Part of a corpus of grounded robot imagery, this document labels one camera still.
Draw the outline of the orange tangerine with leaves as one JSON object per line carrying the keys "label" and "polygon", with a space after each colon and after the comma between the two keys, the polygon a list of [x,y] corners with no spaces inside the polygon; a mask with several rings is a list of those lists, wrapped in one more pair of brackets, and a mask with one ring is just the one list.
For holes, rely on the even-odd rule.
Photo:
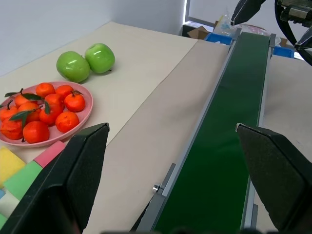
{"label": "orange tangerine with leaves", "polygon": [[21,105],[18,108],[18,112],[11,116],[9,120],[11,121],[21,121],[22,127],[24,128],[26,124],[32,121],[39,121],[39,114],[41,112],[41,106],[38,104],[28,102]]}
{"label": "orange tangerine with leaves", "polygon": [[42,97],[32,92],[26,92],[23,88],[18,92],[9,92],[4,95],[5,98],[12,98],[17,107],[26,103],[37,104],[38,101],[42,101]]}

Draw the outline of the pink sponge block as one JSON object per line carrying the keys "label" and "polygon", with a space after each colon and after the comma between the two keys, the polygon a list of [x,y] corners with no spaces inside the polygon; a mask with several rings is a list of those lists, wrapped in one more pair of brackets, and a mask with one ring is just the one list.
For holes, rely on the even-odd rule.
{"label": "pink sponge block", "polygon": [[56,156],[58,156],[66,147],[66,144],[57,141],[37,156],[34,161],[42,168],[46,167]]}

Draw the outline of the clear plastic bag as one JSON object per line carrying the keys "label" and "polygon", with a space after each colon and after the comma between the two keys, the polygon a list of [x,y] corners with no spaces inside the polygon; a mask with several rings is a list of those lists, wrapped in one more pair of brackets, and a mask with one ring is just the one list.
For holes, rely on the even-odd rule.
{"label": "clear plastic bag", "polygon": [[216,23],[213,33],[228,37],[233,37],[238,26],[231,25],[231,16],[228,10],[224,11],[223,15],[219,18]]}

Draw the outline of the blue plastic bin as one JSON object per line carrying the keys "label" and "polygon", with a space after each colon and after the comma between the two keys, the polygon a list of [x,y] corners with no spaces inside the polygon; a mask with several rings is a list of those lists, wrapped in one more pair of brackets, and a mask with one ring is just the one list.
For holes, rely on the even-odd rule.
{"label": "blue plastic bin", "polygon": [[287,47],[275,46],[273,50],[273,54],[286,58],[294,58],[294,50]]}
{"label": "blue plastic bin", "polygon": [[231,45],[232,43],[232,38],[229,36],[224,36],[224,35],[219,35],[219,34],[214,34],[214,33],[209,33],[205,38],[205,41],[208,42],[213,42],[213,43],[220,43],[220,44],[225,44],[225,45]]}

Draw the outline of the green apple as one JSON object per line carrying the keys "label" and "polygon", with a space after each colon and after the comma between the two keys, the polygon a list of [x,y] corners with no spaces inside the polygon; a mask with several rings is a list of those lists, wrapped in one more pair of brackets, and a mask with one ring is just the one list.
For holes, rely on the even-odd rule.
{"label": "green apple", "polygon": [[85,59],[96,74],[111,71],[115,63],[115,55],[107,45],[95,43],[85,51]]}
{"label": "green apple", "polygon": [[87,60],[75,51],[62,53],[56,63],[57,71],[67,80],[80,83],[90,74],[90,65]]}

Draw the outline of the brown cardboard box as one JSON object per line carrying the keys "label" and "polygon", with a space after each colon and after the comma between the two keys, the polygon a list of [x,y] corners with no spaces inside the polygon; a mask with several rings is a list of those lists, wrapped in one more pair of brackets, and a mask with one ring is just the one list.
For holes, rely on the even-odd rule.
{"label": "brown cardboard box", "polygon": [[200,26],[198,28],[195,28],[195,29],[189,31],[187,34],[192,39],[205,40],[205,38],[210,34],[210,32],[207,31],[205,29],[205,27]]}

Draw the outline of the orange tangerine with stem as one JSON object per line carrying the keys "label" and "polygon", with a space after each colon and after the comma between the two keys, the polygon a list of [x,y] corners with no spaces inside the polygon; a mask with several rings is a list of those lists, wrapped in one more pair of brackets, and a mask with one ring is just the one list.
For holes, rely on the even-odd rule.
{"label": "orange tangerine with stem", "polygon": [[71,112],[80,112],[85,108],[85,99],[78,90],[73,90],[64,99],[65,107]]}
{"label": "orange tangerine with stem", "polygon": [[13,100],[11,99],[7,105],[0,108],[0,121],[4,121],[5,119],[11,118],[13,115],[18,113],[18,107],[15,105],[11,105]]}

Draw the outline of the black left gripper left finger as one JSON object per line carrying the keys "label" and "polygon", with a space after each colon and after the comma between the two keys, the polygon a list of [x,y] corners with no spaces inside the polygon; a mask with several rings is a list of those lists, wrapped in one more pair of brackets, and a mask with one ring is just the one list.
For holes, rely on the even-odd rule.
{"label": "black left gripper left finger", "polygon": [[98,191],[109,124],[76,133],[37,176],[0,234],[82,234]]}

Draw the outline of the green conveyor belt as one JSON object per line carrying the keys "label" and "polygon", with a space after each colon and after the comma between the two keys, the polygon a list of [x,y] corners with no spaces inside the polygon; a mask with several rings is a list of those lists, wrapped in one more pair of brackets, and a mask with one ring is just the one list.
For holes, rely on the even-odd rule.
{"label": "green conveyor belt", "polygon": [[263,122],[275,38],[236,31],[190,140],[162,184],[154,186],[135,233],[236,233],[256,226],[255,189],[235,129],[238,123]]}

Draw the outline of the pink plate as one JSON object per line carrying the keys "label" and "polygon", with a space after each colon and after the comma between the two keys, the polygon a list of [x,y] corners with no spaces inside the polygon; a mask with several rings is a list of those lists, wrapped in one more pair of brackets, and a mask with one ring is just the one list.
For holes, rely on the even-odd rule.
{"label": "pink plate", "polygon": [[70,85],[75,90],[78,90],[83,94],[84,99],[85,99],[85,108],[81,112],[77,112],[77,116],[79,118],[80,123],[75,128],[73,128],[72,130],[70,130],[66,133],[61,133],[56,128],[56,126],[51,126],[51,127],[49,127],[49,131],[50,131],[49,139],[47,141],[42,141],[42,142],[33,143],[33,144],[30,144],[28,142],[22,142],[21,139],[20,140],[10,140],[10,139],[6,138],[0,132],[0,145],[8,144],[8,145],[24,147],[24,148],[36,148],[36,147],[51,145],[51,144],[55,143],[56,141],[61,141],[65,138],[69,137],[73,133],[77,132],[86,123],[86,121],[88,120],[88,118],[91,114],[93,104],[94,104],[92,94],[89,92],[89,90],[87,90],[82,85],[80,85],[78,83],[74,83],[74,82],[51,81],[50,83],[54,86],[54,88],[58,88],[61,85]]}

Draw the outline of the white sponge block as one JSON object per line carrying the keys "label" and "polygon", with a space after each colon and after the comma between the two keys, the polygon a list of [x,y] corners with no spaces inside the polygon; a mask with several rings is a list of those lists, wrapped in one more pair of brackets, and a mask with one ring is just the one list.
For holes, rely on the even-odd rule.
{"label": "white sponge block", "polygon": [[5,196],[0,199],[0,214],[4,215],[6,218],[9,218],[20,201],[9,191],[5,192]]}

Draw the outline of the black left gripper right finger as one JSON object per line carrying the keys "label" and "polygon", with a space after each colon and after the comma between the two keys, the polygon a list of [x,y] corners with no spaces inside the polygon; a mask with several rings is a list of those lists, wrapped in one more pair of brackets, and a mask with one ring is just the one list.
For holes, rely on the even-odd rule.
{"label": "black left gripper right finger", "polygon": [[312,163],[282,134],[237,124],[251,181],[281,233],[312,234]]}

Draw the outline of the yellow sponge block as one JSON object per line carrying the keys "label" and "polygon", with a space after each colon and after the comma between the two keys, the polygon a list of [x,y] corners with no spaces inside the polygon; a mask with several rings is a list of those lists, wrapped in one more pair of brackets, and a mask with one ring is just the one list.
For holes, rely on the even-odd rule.
{"label": "yellow sponge block", "polygon": [[4,182],[22,169],[26,163],[5,147],[0,148],[0,189]]}

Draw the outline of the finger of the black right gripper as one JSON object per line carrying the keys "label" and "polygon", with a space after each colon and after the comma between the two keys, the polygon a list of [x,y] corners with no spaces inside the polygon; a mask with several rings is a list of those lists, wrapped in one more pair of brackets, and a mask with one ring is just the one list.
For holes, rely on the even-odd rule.
{"label": "finger of the black right gripper", "polygon": [[239,0],[231,18],[231,25],[238,25],[250,20],[265,0]]}
{"label": "finger of the black right gripper", "polygon": [[302,38],[295,43],[295,49],[309,49],[312,48],[312,26],[305,32]]}

